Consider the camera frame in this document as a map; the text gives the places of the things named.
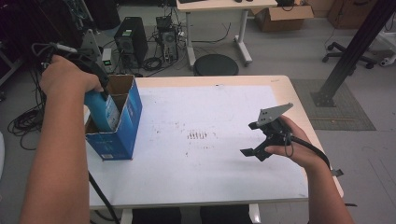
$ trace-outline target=concrete floor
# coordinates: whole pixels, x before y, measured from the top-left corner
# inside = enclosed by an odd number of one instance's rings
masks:
[[[121,7],[120,16],[140,16],[146,25],[146,34],[152,32],[155,16],[163,15],[157,7]],[[197,20],[193,26],[194,39],[214,40],[226,33],[221,24],[202,23]],[[218,44],[196,44],[197,58],[207,53],[220,53],[233,58],[239,65],[239,75],[287,75],[289,78],[326,79],[337,63],[330,59],[321,61],[326,53],[324,44],[337,41],[347,45],[356,30],[334,30],[326,19],[305,20],[299,31],[262,33],[253,20],[248,20],[245,42],[253,58],[253,63],[245,67],[233,43],[238,33],[238,23],[233,22],[225,40]],[[99,45],[112,40],[114,31],[105,31],[97,36]],[[155,49],[149,43],[148,57]],[[375,43],[368,56],[381,61],[389,56],[387,49]],[[193,76],[187,66],[184,51],[180,52],[180,62],[155,74],[155,77]],[[345,175],[339,181],[345,193],[346,203],[355,203],[349,211],[356,223],[396,223],[396,65],[387,67],[376,65],[373,69],[364,68],[358,63],[353,76],[346,79],[349,89],[376,127],[374,132],[316,131],[320,143],[328,154],[333,167],[343,170]],[[144,76],[152,74],[142,69]],[[23,150],[20,138],[7,131],[8,124],[23,111],[35,105],[33,90],[35,85],[29,73],[20,69],[3,86],[7,99],[0,103],[0,132],[6,144],[6,160],[0,181],[0,222],[17,223],[25,189],[26,177],[35,155],[34,151]],[[34,147],[39,134],[32,133],[24,139],[26,146]],[[306,223],[307,203],[268,203],[260,204],[262,223]],[[200,223],[196,207],[182,208],[183,223]],[[92,213],[97,223],[111,223]]]

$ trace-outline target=black box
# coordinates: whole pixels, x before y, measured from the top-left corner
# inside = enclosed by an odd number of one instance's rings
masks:
[[[143,21],[140,17],[126,17],[114,35],[124,66],[141,67],[149,49]]]

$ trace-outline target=person's right hand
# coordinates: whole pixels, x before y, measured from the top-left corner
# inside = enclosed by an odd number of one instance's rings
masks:
[[[47,95],[103,90],[98,76],[81,71],[75,64],[59,55],[53,55],[51,64],[42,74],[40,87]]]
[[[303,129],[297,126],[297,124],[295,124],[291,119],[285,116],[281,116],[280,119],[289,125],[293,136],[298,137],[307,143],[311,143]],[[326,163],[311,149],[294,142],[292,142],[292,147],[294,148],[294,152],[289,158],[305,169],[316,168],[319,165],[324,165],[327,167]],[[290,155],[292,147],[291,145],[286,147],[288,155]],[[279,156],[287,156],[284,146],[269,146],[265,149],[265,151]]]

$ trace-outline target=metal post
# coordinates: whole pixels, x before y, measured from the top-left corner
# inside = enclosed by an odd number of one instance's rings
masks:
[[[311,92],[316,106],[335,106],[332,98],[352,72],[364,51],[370,46],[396,9],[395,0],[378,0],[361,28],[353,37],[341,59],[319,92]]]

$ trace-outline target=white desk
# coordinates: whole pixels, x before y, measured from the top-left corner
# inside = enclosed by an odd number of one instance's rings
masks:
[[[307,200],[304,172],[292,161],[272,156],[260,162],[244,157],[239,151],[255,147],[264,139],[260,131],[248,128],[257,119],[259,108],[288,102],[294,107],[285,115],[306,131],[313,145],[321,148],[287,77],[144,77],[136,82],[143,111],[134,159],[102,161],[87,145],[89,170],[116,208]],[[202,90],[218,94],[207,98]],[[266,95],[268,90],[272,97]],[[176,100],[161,97],[159,92],[174,95]],[[179,112],[169,110],[175,110],[173,105],[185,102],[192,92],[201,94],[180,105]],[[210,101],[219,97],[223,101],[216,107]],[[235,101],[241,97],[246,100]],[[195,104],[205,101],[207,104]],[[154,104],[163,109],[154,113],[149,110]],[[203,115],[195,118],[191,107]],[[219,113],[220,108],[238,113]],[[90,206],[104,208],[93,189]]]
[[[245,66],[252,63],[253,60],[248,53],[248,49],[244,43],[245,28],[248,18],[248,10],[257,7],[275,7],[277,2],[275,0],[253,0],[248,2],[243,0],[241,3],[237,3],[234,0],[207,0],[193,3],[180,4],[177,1],[177,8],[186,13],[186,26],[187,26],[187,55],[189,57],[190,67],[192,68],[195,63],[195,54],[192,47],[191,41],[191,12],[193,11],[205,11],[205,10],[226,10],[226,9],[242,9],[241,26],[239,35],[235,36],[235,42],[238,48],[241,50],[245,60]]]

